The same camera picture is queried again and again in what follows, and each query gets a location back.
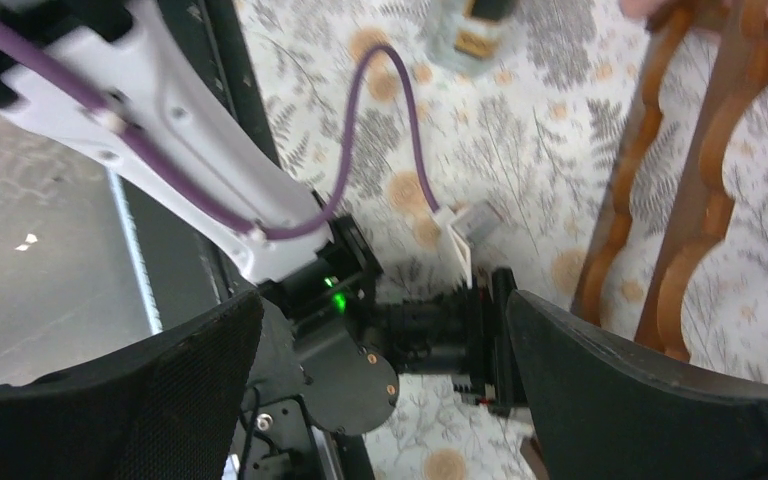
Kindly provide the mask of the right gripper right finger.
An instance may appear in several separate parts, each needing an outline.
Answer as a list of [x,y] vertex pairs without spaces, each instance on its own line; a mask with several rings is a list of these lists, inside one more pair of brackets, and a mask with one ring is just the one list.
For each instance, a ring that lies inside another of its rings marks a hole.
[[534,293],[507,323],[552,479],[768,479],[768,384],[706,370]]

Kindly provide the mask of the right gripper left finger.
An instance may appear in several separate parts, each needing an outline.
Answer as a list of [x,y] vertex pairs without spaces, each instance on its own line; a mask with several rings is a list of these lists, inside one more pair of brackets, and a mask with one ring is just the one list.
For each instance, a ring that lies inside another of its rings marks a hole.
[[0,479],[219,479],[261,337],[247,292],[24,386],[0,385]]

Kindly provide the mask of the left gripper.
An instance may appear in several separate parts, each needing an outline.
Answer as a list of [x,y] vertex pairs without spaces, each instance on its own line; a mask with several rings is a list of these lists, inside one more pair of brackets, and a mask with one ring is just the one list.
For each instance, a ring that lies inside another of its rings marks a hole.
[[463,403],[484,406],[499,418],[528,406],[506,317],[507,301],[516,289],[513,271],[500,267],[486,283],[466,292],[465,357],[453,376],[453,390]]

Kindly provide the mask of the clear square liquor bottle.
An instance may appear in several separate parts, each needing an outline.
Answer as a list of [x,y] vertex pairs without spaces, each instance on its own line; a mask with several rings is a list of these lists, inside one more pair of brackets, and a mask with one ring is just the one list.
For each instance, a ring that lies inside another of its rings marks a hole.
[[426,56],[441,68],[478,76],[494,63],[519,4],[514,0],[431,1]]

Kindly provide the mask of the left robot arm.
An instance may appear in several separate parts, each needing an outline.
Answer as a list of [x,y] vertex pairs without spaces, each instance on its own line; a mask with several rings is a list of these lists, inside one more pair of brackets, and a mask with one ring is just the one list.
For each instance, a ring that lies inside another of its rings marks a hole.
[[339,169],[322,198],[275,164],[200,79],[154,1],[0,1],[0,113],[109,167],[212,241],[287,319],[295,361],[264,370],[259,392],[297,397],[307,422],[359,435],[395,409],[403,374],[451,378],[463,402],[496,415],[522,408],[504,330],[512,273],[476,277],[472,248],[498,216],[459,210],[431,188],[412,145],[429,215],[455,270],[449,292],[379,303],[380,265],[353,218],[348,184],[361,84],[377,55],[393,63],[419,126],[404,62],[371,47],[350,86]]

